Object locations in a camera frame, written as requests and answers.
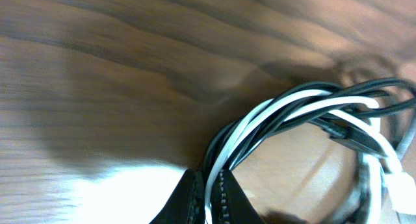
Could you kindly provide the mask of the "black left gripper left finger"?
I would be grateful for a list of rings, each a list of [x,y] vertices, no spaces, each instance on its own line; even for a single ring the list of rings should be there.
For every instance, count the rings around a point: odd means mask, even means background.
[[[150,224],[204,224],[203,197],[202,173],[186,170],[166,204]]]

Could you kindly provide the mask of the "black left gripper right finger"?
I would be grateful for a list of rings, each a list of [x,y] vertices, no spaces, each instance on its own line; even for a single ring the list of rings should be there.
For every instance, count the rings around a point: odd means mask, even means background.
[[[222,169],[215,180],[211,213],[213,224],[265,224],[229,170]]]

